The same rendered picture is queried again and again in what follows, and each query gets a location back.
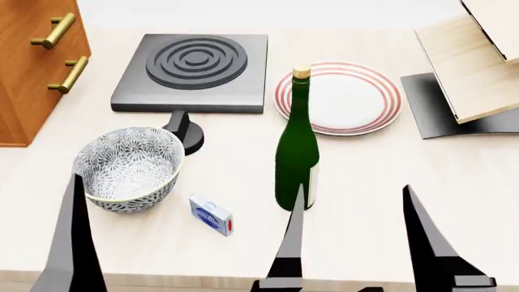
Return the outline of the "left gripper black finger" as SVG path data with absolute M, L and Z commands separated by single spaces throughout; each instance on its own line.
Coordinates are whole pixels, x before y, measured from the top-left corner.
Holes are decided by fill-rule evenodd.
M 92 240 L 83 179 L 72 174 L 45 268 L 30 292 L 108 292 Z

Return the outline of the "green wine bottle with cork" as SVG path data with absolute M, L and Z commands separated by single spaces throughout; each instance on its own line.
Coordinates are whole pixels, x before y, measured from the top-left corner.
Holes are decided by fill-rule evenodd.
M 292 70 L 290 117 L 278 141 L 275 155 L 275 199 L 285 211 L 292 211 L 300 187 L 304 208 L 313 206 L 317 193 L 320 152 L 309 119 L 311 66 Z

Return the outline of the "wooden cabinet with drawers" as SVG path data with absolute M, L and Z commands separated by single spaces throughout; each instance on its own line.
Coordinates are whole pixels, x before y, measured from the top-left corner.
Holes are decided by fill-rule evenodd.
M 54 28 L 50 19 L 73 13 L 75 22 L 52 48 L 31 45 Z M 0 147 L 28 146 L 66 94 L 60 84 L 72 67 L 66 60 L 90 58 L 77 0 L 0 0 Z

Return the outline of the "blue white cheese box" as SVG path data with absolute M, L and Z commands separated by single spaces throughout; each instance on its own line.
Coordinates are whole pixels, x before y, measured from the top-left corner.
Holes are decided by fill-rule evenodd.
M 233 215 L 225 208 L 197 193 L 190 196 L 189 202 L 191 214 L 218 233 L 228 237 L 234 232 Z

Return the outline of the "black stove knob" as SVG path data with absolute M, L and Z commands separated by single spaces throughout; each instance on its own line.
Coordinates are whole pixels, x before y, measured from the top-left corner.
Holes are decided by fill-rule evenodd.
M 169 122 L 162 128 L 181 140 L 186 156 L 198 152 L 204 145 L 204 131 L 197 123 L 190 120 L 186 111 L 175 110 Z

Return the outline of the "light wooden wine rack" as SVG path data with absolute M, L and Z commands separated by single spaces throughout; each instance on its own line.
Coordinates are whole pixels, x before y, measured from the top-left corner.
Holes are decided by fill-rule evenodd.
M 457 123 L 519 107 L 519 0 L 459 0 L 464 14 L 414 31 Z

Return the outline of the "blue white patterned bowl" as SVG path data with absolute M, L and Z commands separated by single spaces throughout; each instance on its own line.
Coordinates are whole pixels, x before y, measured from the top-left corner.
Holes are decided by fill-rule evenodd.
M 87 199 L 112 213 L 137 213 L 174 189 L 185 158 L 182 141 L 155 127 L 105 133 L 76 155 L 72 172 L 83 178 Z

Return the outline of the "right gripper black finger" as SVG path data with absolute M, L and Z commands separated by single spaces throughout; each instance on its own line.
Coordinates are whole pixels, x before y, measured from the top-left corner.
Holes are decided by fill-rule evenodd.
M 265 279 L 255 280 L 250 292 L 300 292 L 302 290 L 302 231 L 304 189 L 300 184 L 284 238 Z
M 497 292 L 495 278 L 458 255 L 410 185 L 402 199 L 416 292 Z

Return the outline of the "white plate with red rings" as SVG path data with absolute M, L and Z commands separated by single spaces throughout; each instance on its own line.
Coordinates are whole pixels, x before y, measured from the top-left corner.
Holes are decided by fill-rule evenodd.
M 372 133 L 395 121 L 402 107 L 398 87 L 370 67 L 352 62 L 311 65 L 309 117 L 315 133 Z

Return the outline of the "grey stove hotplate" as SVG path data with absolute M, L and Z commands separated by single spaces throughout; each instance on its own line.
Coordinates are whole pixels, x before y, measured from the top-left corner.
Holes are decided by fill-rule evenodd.
M 110 99 L 121 112 L 262 114 L 265 34 L 146 34 Z

